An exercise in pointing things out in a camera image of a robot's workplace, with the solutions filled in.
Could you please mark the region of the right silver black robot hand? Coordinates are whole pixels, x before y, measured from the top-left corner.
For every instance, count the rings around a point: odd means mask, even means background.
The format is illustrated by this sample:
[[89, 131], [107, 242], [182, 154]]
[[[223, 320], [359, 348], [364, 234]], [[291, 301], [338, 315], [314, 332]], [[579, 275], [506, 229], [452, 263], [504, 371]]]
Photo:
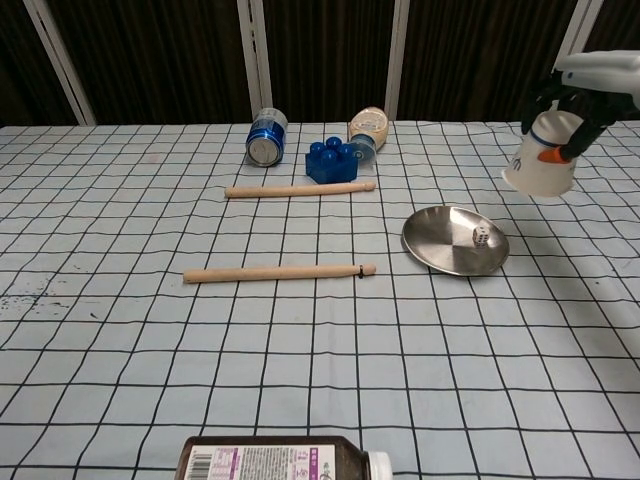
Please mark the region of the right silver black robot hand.
[[567, 107], [582, 96], [588, 113], [569, 141], [546, 150], [538, 160], [565, 164], [583, 154], [615, 122], [639, 112], [639, 53], [631, 50], [574, 53], [561, 59], [552, 73], [533, 89], [522, 114], [521, 131], [533, 128], [536, 117], [554, 101]]

